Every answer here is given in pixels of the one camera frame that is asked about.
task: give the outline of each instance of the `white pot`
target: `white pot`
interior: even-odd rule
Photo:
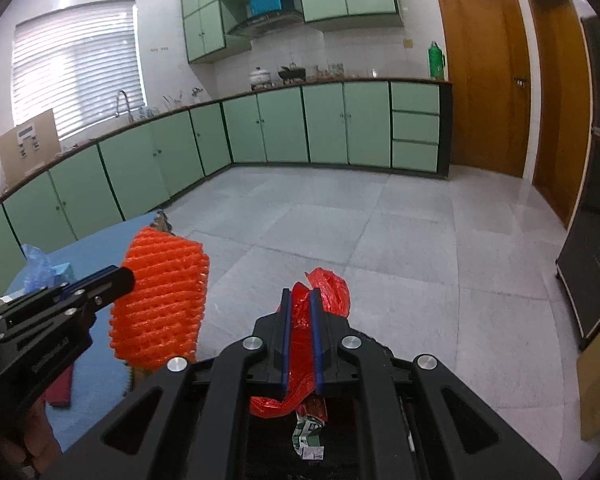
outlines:
[[[249,74],[249,83],[251,86],[271,83],[271,74],[257,66],[256,70]]]

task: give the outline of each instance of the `metal rivet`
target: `metal rivet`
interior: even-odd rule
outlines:
[[[423,370],[433,370],[436,366],[438,366],[438,360],[433,357],[433,355],[424,354],[418,357],[416,361],[418,366]]]
[[[184,357],[172,357],[167,362],[167,368],[171,372],[181,372],[183,371],[189,363]]]
[[[358,336],[347,335],[342,338],[342,346],[344,346],[344,348],[348,348],[349,350],[360,348],[360,345],[362,345],[362,340]]]
[[[242,346],[247,350],[257,350],[262,346],[262,339],[254,335],[250,335],[243,340]]]

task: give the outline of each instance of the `white blinds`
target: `white blinds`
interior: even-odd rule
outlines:
[[[18,25],[11,74],[15,124],[53,108],[64,137],[113,117],[120,89],[131,108],[143,105],[134,11],[134,0],[99,2]]]

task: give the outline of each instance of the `blue box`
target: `blue box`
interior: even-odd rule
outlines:
[[[257,16],[271,10],[293,10],[294,0],[249,0],[251,16]]]

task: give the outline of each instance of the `green thermos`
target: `green thermos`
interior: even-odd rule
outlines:
[[[444,79],[446,62],[440,47],[435,41],[432,41],[427,52],[429,54],[429,75],[434,79]]]

